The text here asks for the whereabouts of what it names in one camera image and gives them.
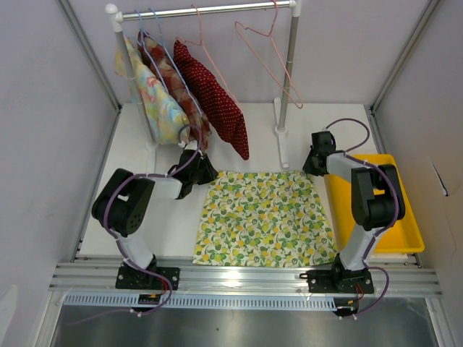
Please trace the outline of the lemon print skirt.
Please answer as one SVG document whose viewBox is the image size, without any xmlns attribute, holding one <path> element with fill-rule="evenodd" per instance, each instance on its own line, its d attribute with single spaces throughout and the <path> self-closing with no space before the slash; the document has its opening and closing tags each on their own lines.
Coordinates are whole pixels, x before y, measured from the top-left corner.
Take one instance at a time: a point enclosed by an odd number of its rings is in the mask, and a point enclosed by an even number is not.
<svg viewBox="0 0 463 347">
<path fill-rule="evenodd" d="M 232 267 L 306 267 L 334 261 L 320 195 L 301 171 L 222 171 L 209 186 L 192 261 Z"/>
</svg>

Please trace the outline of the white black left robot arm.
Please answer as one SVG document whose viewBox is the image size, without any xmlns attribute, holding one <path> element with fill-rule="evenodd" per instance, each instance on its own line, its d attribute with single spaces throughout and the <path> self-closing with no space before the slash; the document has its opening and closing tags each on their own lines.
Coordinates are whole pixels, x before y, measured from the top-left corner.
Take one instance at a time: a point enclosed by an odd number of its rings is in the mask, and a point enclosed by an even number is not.
<svg viewBox="0 0 463 347">
<path fill-rule="evenodd" d="M 131 279 L 139 288 L 151 288 L 157 280 L 155 255 L 136 233 L 153 197 L 180 200 L 195 185 L 209 184 L 218 176 L 207 154 L 184 149 L 178 164 L 167 173 L 133 173 L 123 168 L 113 172 L 91 209 L 92 217 L 113 237 L 133 268 Z"/>
</svg>

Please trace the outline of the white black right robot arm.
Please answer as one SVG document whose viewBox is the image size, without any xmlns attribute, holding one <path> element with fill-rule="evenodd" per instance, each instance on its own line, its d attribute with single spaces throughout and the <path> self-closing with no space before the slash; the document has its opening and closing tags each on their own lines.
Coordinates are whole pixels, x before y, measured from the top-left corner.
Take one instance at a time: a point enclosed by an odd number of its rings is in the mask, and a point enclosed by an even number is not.
<svg viewBox="0 0 463 347">
<path fill-rule="evenodd" d="M 357 281 L 354 271 L 368 267 L 376 244 L 405 215 L 399 174 L 393 164 L 375 165 L 336 149 L 329 131 L 312 134 L 310 152 L 302 167 L 313 176 L 334 175 L 351 184 L 354 230 L 339 254 L 341 267 L 330 274 L 337 291 L 348 291 Z"/>
</svg>

